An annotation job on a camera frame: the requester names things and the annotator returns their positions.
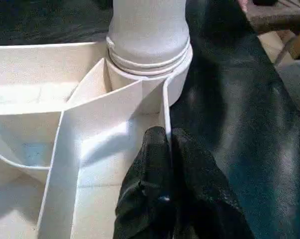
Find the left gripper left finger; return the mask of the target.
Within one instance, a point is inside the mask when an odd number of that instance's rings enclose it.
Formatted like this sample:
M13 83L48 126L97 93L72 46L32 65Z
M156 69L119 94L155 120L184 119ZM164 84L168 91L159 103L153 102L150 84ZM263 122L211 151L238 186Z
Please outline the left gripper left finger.
M171 239L175 223L172 166L165 129L145 131L123 179L115 208L115 239Z

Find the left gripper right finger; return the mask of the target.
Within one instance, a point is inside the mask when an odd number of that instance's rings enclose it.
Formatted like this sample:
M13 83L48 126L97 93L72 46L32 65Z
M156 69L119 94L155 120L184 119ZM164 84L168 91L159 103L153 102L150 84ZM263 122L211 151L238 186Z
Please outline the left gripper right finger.
M176 239L252 239L236 195L212 154L181 128L172 132Z

